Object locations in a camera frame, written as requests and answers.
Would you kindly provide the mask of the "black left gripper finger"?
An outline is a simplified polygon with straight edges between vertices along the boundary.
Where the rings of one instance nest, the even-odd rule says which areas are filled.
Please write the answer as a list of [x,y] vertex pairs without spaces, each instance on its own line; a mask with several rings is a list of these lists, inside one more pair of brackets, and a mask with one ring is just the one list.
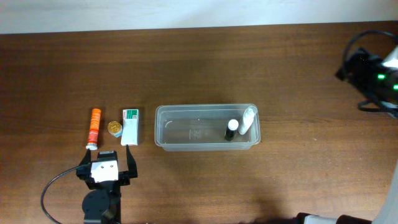
[[79,166],[86,167],[90,165],[90,163],[91,163],[91,151],[87,149],[83,159],[79,163]]
[[135,161],[133,155],[130,152],[128,145],[126,145],[126,157],[127,157],[129,178],[130,179],[137,178],[137,164],[136,164],[136,161]]

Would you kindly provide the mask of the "orange tablet tube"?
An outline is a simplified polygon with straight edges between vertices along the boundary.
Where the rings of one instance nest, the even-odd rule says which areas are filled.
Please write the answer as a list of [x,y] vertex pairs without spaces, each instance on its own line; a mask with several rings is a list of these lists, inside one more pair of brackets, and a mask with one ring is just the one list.
[[101,110],[98,108],[92,109],[90,129],[88,134],[88,142],[86,149],[94,151],[98,149],[98,135],[100,129]]

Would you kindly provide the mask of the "white green medicine box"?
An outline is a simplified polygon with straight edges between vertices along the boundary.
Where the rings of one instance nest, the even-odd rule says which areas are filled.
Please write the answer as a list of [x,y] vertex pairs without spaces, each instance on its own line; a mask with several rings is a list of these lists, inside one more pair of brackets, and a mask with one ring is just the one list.
[[137,146],[139,130],[139,110],[123,110],[123,130],[121,136],[122,146]]

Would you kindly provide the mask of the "gold lidded small jar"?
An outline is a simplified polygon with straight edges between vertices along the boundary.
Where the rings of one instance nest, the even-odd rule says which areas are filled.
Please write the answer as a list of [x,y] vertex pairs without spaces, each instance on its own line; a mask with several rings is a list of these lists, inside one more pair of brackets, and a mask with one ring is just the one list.
[[123,126],[121,123],[117,122],[117,121],[111,121],[108,123],[108,132],[118,138],[122,135],[123,133]]

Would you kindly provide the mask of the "black bottle white cap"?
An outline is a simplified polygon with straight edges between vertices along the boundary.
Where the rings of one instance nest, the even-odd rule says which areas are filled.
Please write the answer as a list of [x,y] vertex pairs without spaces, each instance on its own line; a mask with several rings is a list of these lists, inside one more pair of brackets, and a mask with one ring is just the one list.
[[224,139],[226,141],[232,141],[238,131],[239,122],[236,119],[231,119],[227,123]]

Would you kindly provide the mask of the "white squeeze bottle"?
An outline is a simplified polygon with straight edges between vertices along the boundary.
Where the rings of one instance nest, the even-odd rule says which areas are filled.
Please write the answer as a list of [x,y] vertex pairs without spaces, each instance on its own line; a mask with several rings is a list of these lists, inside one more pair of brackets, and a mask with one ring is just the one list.
[[257,115],[257,108],[255,106],[249,106],[248,108],[245,109],[243,116],[239,122],[238,133],[240,135],[244,135],[247,133],[256,115]]

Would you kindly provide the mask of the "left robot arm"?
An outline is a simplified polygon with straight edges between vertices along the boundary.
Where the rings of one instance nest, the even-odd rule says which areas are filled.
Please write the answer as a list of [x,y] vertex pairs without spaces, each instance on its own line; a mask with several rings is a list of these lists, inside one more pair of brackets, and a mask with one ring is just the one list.
[[84,223],[121,223],[121,187],[137,177],[137,165],[128,147],[126,158],[128,170],[120,171],[116,151],[100,152],[96,161],[91,160],[91,151],[86,151],[76,170],[76,176],[91,190],[81,205]]

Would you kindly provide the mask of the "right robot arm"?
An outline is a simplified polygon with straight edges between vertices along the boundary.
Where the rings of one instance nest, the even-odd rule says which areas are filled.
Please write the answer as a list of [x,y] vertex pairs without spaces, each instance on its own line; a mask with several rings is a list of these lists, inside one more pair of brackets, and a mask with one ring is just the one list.
[[[164,60],[139,77],[144,143],[123,192],[129,222],[238,223],[300,212],[394,222],[397,121],[360,112],[334,73],[337,50]],[[253,103],[261,140],[243,151],[167,152],[155,145],[156,107]]]

